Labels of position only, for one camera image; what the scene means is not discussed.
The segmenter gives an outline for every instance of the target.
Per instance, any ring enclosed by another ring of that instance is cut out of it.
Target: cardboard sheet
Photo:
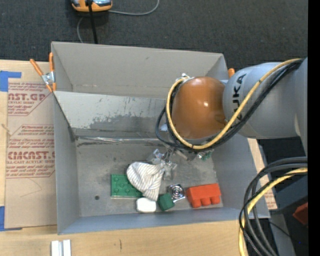
[[[47,62],[37,63],[44,73],[49,72]],[[1,139],[1,146],[6,145],[6,153],[1,152],[6,169],[4,227],[54,225],[53,96],[29,61],[0,60],[0,70],[21,72],[21,78],[8,79],[7,101],[1,106],[1,112],[7,112],[7,123],[1,130],[7,135],[6,141]]]

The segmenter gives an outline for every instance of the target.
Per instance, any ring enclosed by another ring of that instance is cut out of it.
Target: orange clip
[[[54,63],[54,55],[52,52],[49,54],[49,65],[50,65],[50,71],[54,72],[55,71],[55,63]],[[52,83],[52,89],[55,91],[57,89],[57,84],[56,82]]]
[[[235,69],[234,68],[229,68],[228,69],[229,78],[232,77],[234,74],[235,74]]]
[[[30,59],[30,63],[33,65],[35,71],[42,77],[42,80],[45,82],[45,86],[48,88],[48,90],[52,93],[56,90],[57,84],[54,82],[54,59],[52,52],[49,54],[49,65],[50,65],[50,73],[44,74],[39,67],[39,65],[36,63],[34,59]]]

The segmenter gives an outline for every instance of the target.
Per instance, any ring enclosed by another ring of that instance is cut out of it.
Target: green lego brick
[[[175,206],[170,193],[159,196],[157,203],[162,211],[169,210],[170,208]]]
[[[141,198],[141,191],[137,190],[127,175],[111,174],[111,197],[117,198]]]

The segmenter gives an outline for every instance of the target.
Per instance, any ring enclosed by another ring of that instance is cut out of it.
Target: striped fabric
[[[164,172],[163,163],[134,162],[129,165],[126,175],[130,183],[141,191],[144,197],[157,201]]]

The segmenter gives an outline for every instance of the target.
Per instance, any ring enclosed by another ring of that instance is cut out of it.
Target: black cable
[[[240,211],[239,221],[241,222],[242,212],[244,212],[244,220],[247,223],[246,228],[248,229],[248,233],[251,235],[252,239],[257,243],[258,247],[261,248],[266,255],[277,255],[277,254],[274,252],[274,250],[270,246],[269,241],[264,236],[264,232],[263,232],[263,230],[261,228],[261,225],[260,225],[260,222],[259,222],[259,217],[258,217],[258,214],[257,214],[255,206],[252,208],[252,210],[255,210],[254,219],[257,220],[257,225],[260,226],[260,228],[258,228],[259,234],[262,237],[262,242],[264,243],[264,245],[266,245],[268,247],[268,249],[266,249],[261,244],[258,236],[253,231],[252,226],[251,226],[250,221],[249,221],[248,204],[264,188],[266,188],[272,181],[268,182],[261,189],[259,189],[258,192],[256,192],[258,181],[259,181],[260,178],[262,178],[263,176],[265,176],[265,175],[267,175],[267,174],[269,174],[271,172],[276,172],[276,171],[280,171],[280,170],[281,171],[287,170],[287,172],[289,172],[290,169],[297,169],[297,168],[301,168],[301,167],[306,167],[307,163],[308,163],[307,157],[291,157],[291,158],[278,160],[276,162],[273,162],[273,163],[269,164],[264,169],[262,169],[261,172],[258,173],[258,175],[251,181],[251,183],[247,187],[247,190],[246,190],[245,196],[244,196],[244,206],[243,206],[242,210]],[[290,175],[291,176],[291,175],[294,175],[294,173],[284,174],[283,176],[285,176],[285,175],[288,175],[288,176]],[[249,197],[250,190],[252,190],[251,191],[252,197],[251,197],[251,199],[247,199]]]
[[[302,59],[296,60],[288,65],[286,65],[283,69],[281,69],[273,78],[272,80],[269,82],[269,84],[265,87],[265,89],[263,90],[263,92],[259,95],[259,97],[255,100],[255,102],[253,103],[253,105],[250,107],[250,109],[246,112],[246,114],[244,115],[244,117],[242,118],[242,120],[240,122],[238,122],[237,124],[235,124],[234,126],[232,126],[225,134],[224,136],[219,139],[215,144],[213,144],[210,147],[207,147],[205,149],[200,149],[200,150],[195,150],[193,148],[187,147],[185,145],[183,145],[182,143],[171,143],[171,145],[173,147],[176,147],[178,149],[184,149],[184,150],[189,150],[189,151],[194,151],[194,152],[201,152],[201,151],[207,151],[210,149],[214,149],[220,145],[222,145],[223,143],[227,142],[232,136],[234,136],[244,125],[245,123],[248,121],[248,119],[252,116],[252,114],[254,113],[254,111],[258,108],[258,106],[261,104],[261,102],[263,101],[263,99],[268,95],[268,93],[270,92],[270,90],[283,78],[285,77],[287,74],[289,74],[290,72],[296,70],[300,64],[303,62]],[[174,93],[176,91],[174,90],[172,92],[172,97],[171,100],[173,101],[174,98]],[[164,111],[161,112],[159,119],[161,120],[162,116],[165,114],[165,116],[167,117],[167,113],[166,113],[166,108],[164,108]],[[174,137],[173,135],[173,131],[171,130],[170,126],[167,125],[168,128],[168,133],[171,135],[171,137]],[[164,143],[168,143],[168,141],[165,141],[159,132],[159,126],[155,127],[156,130],[156,135],[158,137],[159,140],[161,140]]]
[[[94,39],[94,43],[97,45],[98,44],[98,38],[97,38],[96,24],[95,24],[94,14],[93,14],[93,11],[92,11],[93,0],[87,0],[87,2],[88,2],[88,8],[89,8],[89,14],[90,14],[90,20],[91,20],[93,39]]]
[[[303,165],[301,164],[298,164],[298,163],[294,163],[294,164],[285,164],[285,165],[280,165],[280,166],[274,166],[274,167],[271,167],[270,169],[268,169],[268,171],[270,172],[275,172],[275,171],[280,171],[280,170],[284,170],[284,169],[298,169],[298,168],[301,168],[303,167]],[[248,200],[247,198],[249,197],[249,194],[251,192],[251,185],[253,184],[253,182],[250,183],[250,185],[248,186],[245,194],[244,194],[244,203],[246,203]],[[268,249],[263,245],[263,243],[261,242],[261,240],[258,238],[258,236],[256,235],[250,221],[249,221],[249,214],[248,214],[248,205],[246,204],[246,206],[244,207],[244,219],[247,223],[246,225],[246,228],[248,230],[248,233],[251,235],[251,237],[253,238],[253,240],[255,241],[255,243],[257,244],[257,247],[259,247],[263,253],[265,255],[268,255],[268,256],[277,256],[276,252],[272,249],[271,246],[267,246]],[[269,244],[268,240],[264,240],[262,238],[263,242],[265,244]]]
[[[306,173],[300,173],[300,172],[296,172],[296,173],[290,173],[290,174],[285,174],[283,176],[292,176],[292,175],[306,175]],[[249,233],[246,231],[245,227],[242,225],[242,212],[245,212],[245,207],[248,206],[248,204],[254,199],[256,198],[259,193],[264,190],[267,186],[269,186],[271,183],[273,182],[273,180],[269,181],[268,183],[266,183],[263,187],[261,187],[261,189],[253,196],[251,197],[245,204],[244,206],[242,207],[241,211],[240,211],[240,215],[239,215],[239,218],[238,218],[238,221],[239,221],[239,224],[240,224],[240,228],[243,232],[243,235],[244,237],[246,238],[246,241],[252,246],[252,248],[259,254],[259,255],[262,255],[261,252],[258,250],[257,246],[255,245],[253,239],[251,238],[251,236],[249,235]]]

